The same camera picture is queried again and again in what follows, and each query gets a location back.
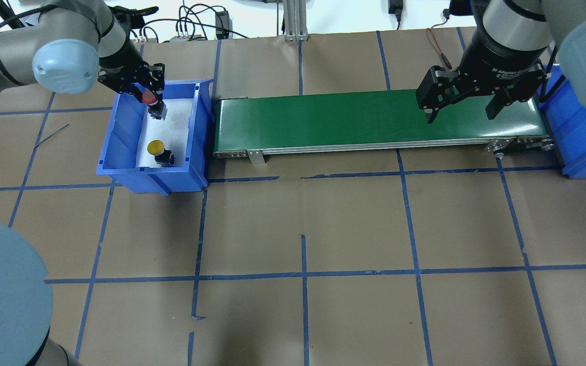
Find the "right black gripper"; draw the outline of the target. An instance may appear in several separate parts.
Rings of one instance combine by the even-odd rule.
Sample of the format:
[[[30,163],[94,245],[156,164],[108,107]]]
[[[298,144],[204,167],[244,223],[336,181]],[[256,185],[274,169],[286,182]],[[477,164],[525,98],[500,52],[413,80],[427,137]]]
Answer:
[[[523,51],[496,43],[471,43],[456,70],[428,69],[416,89],[417,106],[432,124],[451,102],[493,95],[485,108],[488,120],[493,120],[505,107],[530,99],[546,81],[540,59],[546,49]]]

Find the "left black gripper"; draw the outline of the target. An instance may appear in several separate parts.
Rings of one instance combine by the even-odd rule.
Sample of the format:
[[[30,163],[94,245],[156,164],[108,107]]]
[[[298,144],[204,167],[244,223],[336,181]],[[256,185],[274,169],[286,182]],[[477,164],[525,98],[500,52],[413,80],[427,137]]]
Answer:
[[[140,97],[140,85],[152,91],[159,101],[163,100],[165,64],[149,65],[141,56],[130,54],[102,57],[99,65],[98,82],[117,94]]]

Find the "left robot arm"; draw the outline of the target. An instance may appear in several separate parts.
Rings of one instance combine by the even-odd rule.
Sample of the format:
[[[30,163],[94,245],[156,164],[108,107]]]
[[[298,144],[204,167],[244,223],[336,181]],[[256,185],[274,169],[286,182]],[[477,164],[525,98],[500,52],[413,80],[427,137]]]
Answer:
[[[167,108],[164,64],[149,65],[103,1],[48,1],[22,17],[38,14],[33,27],[1,31],[0,93],[39,83],[58,94],[88,92],[96,81],[128,93],[148,106],[153,118]],[[0,365],[77,365],[74,354],[53,341],[52,287],[46,266],[21,234],[0,224]]]

